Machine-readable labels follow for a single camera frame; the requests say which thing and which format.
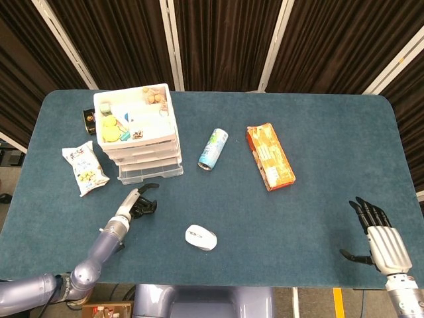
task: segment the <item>white robotic hand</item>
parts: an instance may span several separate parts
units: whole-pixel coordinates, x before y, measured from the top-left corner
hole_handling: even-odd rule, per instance
[[[383,210],[356,197],[349,201],[370,243],[371,256],[354,256],[346,250],[341,254],[353,262],[375,265],[388,277],[386,289],[398,317],[424,317],[424,297],[413,277],[407,273],[412,267],[406,247],[398,230],[392,227]]]

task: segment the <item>teal tablecloth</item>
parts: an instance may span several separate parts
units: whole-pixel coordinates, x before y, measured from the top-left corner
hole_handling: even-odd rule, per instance
[[[61,149],[90,137],[81,111],[95,91],[55,91],[45,100],[0,236],[0,278],[72,270],[98,229],[133,185],[95,152],[111,181],[80,198]],[[353,264],[340,248],[366,254],[368,243],[348,204],[356,195],[386,210],[424,284],[424,220],[390,104],[380,96],[173,93],[184,175],[153,180],[146,196],[156,214],[131,223],[126,249],[105,265],[102,282],[222,286],[382,288],[372,266]],[[246,127],[271,122],[296,174],[267,192],[246,142]],[[229,134],[215,169],[197,167],[214,128]],[[184,240],[191,224],[218,237],[204,252]]]

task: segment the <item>computer mouse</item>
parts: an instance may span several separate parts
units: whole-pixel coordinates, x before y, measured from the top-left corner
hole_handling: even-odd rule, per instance
[[[212,250],[218,242],[213,232],[194,224],[185,231],[185,240],[202,250]]]

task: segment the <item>snack bag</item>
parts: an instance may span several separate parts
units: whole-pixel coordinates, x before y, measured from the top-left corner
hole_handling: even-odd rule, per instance
[[[268,191],[294,183],[296,177],[270,123],[247,127],[247,141]]]
[[[77,148],[63,148],[62,156],[74,170],[75,179],[81,192],[80,197],[92,189],[104,186],[109,181],[93,152],[93,141],[88,141]]]

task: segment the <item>cardboard box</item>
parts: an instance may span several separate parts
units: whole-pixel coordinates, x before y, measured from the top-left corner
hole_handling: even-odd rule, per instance
[[[247,127],[247,141],[268,191],[294,183],[296,177],[270,123]]]
[[[97,307],[103,306],[113,313],[119,313],[119,318],[131,318],[133,315],[133,301],[104,301],[102,303],[86,303],[82,306],[82,318],[92,318]]]

